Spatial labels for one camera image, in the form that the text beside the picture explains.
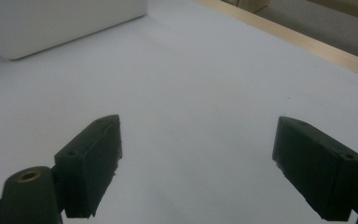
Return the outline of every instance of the white table surface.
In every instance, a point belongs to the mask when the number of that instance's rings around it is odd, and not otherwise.
[[[325,223],[271,159],[276,125],[302,119],[358,152],[358,75],[193,1],[150,0],[138,20],[0,58],[0,196],[110,114],[117,176],[97,217],[64,223]]]

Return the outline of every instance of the wooden surface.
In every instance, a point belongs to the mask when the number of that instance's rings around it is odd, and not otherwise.
[[[358,17],[358,0],[308,0],[332,9]]]
[[[196,0],[358,74],[358,57],[219,0]]]
[[[238,7],[250,12],[256,12],[269,5],[270,0],[240,0]]]

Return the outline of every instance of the white box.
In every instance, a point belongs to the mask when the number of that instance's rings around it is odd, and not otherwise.
[[[18,59],[146,10],[146,0],[0,0],[0,55]]]

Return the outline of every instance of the white surface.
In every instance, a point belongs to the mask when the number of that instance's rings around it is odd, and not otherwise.
[[[302,119],[358,151],[358,75],[192,1],[151,0],[141,19],[0,58],[0,194],[109,114],[117,176],[97,217],[64,223],[325,223],[271,159],[275,129]]]
[[[0,55],[18,59],[146,13],[147,0],[0,0]]]

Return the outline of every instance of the screw hole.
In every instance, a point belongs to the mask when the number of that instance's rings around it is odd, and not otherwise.
[[[31,181],[37,179],[40,175],[41,175],[41,173],[38,170],[29,171],[29,172],[21,175],[20,178],[18,179],[18,182],[20,182],[20,183],[31,182]]]

